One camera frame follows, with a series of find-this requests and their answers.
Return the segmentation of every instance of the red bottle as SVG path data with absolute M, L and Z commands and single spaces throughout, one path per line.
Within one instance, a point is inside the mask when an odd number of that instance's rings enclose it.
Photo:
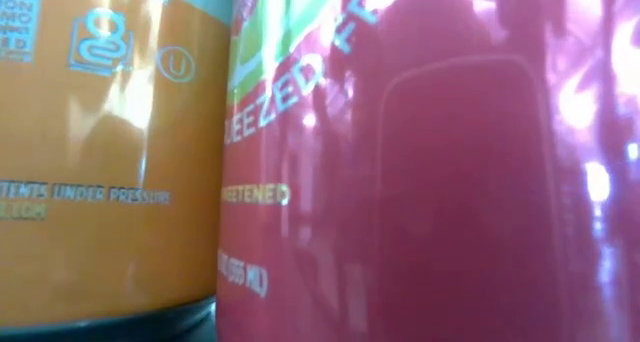
M 244 1 L 221 342 L 640 339 L 635 0 Z

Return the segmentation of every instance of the red can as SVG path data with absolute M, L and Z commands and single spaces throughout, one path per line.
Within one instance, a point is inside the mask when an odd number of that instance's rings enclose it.
M 640 340 L 637 1 L 236 1 L 220 340 Z

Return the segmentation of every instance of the can bottom rim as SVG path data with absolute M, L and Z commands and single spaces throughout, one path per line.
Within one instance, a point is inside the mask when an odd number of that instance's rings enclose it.
M 202 322 L 214 311 L 215 303 L 215 298 L 210 297 L 128 317 L 33 327 L 0 327 L 0 342 L 163 341 Z

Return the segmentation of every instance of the glossy orange surface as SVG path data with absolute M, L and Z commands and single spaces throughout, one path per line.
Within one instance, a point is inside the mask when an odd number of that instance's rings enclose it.
M 210 3 L 0 0 L 0 327 L 214 293 L 230 8 Z

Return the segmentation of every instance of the kosher symbol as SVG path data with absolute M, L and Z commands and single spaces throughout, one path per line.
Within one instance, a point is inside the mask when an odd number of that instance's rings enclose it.
M 196 74 L 196 62 L 191 54 L 178 46 L 164 47 L 158 51 L 156 65 L 160 72 L 175 83 L 187 83 Z

